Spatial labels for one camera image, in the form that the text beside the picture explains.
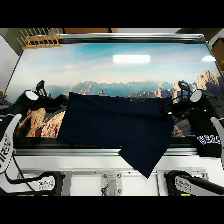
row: comb-like rack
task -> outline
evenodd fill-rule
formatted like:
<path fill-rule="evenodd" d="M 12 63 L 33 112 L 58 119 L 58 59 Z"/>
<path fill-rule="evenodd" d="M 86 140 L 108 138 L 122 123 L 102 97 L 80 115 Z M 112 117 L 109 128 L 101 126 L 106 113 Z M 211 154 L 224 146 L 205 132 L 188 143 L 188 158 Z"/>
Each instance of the comb-like rack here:
<path fill-rule="evenodd" d="M 22 49 L 33 49 L 33 48 L 49 48 L 49 47 L 60 47 L 61 44 L 59 43 L 60 39 L 63 39 L 63 36 L 60 35 L 58 29 L 57 34 L 54 31 L 54 28 L 51 28 L 53 34 L 47 34 L 46 30 L 43 28 L 32 28 L 20 30 L 23 37 L 21 40 L 16 38 L 18 42 L 22 45 Z"/>

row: black border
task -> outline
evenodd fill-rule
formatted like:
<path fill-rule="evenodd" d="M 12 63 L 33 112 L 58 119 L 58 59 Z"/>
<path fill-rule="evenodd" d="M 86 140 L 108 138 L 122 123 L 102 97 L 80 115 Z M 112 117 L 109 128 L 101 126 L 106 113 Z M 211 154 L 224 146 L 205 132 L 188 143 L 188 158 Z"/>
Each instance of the black border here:
<path fill-rule="evenodd" d="M 171 39 L 168 37 L 167 39 L 165 38 L 158 38 L 155 40 L 155 37 L 152 37 L 150 40 L 149 37 L 97 37 L 97 38 L 69 38 L 69 39 L 62 39 L 60 40 L 61 44 L 76 44 L 76 43 L 183 43 L 183 44 L 205 44 L 204 40 L 186 40 L 186 39 L 179 39 L 179 38 L 174 38 Z M 8 85 L 5 90 L 5 94 L 7 92 L 7 88 L 9 86 L 9 83 L 12 79 L 12 76 L 14 75 L 14 72 L 16 70 L 16 67 L 20 61 L 20 58 L 23 54 L 23 51 L 19 55 L 19 59 L 15 65 L 15 68 L 13 70 L 13 73 L 9 79 Z M 170 148 L 194 148 L 194 142 L 195 142 L 195 137 L 183 137 L 183 138 L 177 138 L 177 137 L 172 137 L 171 142 L 169 147 Z M 34 137 L 14 137 L 14 147 L 15 149 L 30 149 L 30 148 L 35 148 L 35 149 L 82 149 L 82 148 L 88 148 L 88 149 L 118 149 L 120 146 L 114 146 L 114 147 L 106 147 L 106 146 L 94 146 L 94 145 L 62 145 L 62 144 L 57 144 L 56 138 L 34 138 Z"/>

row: garment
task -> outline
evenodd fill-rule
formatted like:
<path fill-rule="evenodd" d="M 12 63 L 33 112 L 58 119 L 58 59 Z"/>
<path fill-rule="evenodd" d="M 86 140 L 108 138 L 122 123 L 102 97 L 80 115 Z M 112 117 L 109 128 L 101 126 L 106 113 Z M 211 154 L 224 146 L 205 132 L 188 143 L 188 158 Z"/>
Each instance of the garment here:
<path fill-rule="evenodd" d="M 194 144 L 198 154 L 203 157 L 221 157 L 221 141 L 210 121 L 210 116 L 203 110 L 189 111 L 188 121 L 196 138 Z"/>
<path fill-rule="evenodd" d="M 131 166 L 149 177 L 167 150 L 173 131 L 170 115 L 161 108 L 171 98 L 123 98 L 69 93 L 58 133 L 62 144 L 121 147 Z"/>

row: sky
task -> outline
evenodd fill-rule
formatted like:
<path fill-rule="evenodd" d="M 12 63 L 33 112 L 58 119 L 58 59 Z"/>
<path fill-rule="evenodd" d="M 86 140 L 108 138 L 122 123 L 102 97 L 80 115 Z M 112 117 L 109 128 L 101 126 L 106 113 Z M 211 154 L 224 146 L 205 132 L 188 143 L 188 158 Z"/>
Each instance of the sky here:
<path fill-rule="evenodd" d="M 147 64 L 116 64 L 113 55 L 150 55 Z M 210 70 L 214 62 L 202 62 L 210 55 L 203 44 L 182 43 L 82 43 L 61 47 L 28 49 L 16 67 L 8 92 L 13 88 L 34 88 L 42 79 L 45 85 L 74 86 L 79 82 L 98 83 L 178 80 L 194 82 Z"/>

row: navy pants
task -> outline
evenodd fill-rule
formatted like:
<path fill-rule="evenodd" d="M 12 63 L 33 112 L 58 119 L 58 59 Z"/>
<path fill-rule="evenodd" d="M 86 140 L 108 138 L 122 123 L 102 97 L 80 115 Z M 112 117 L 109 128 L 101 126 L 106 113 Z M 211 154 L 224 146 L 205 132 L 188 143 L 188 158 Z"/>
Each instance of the navy pants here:
<path fill-rule="evenodd" d="M 145 177 L 167 150 L 173 131 L 161 113 L 171 98 L 123 98 L 69 93 L 58 142 L 121 147 L 119 155 Z"/>

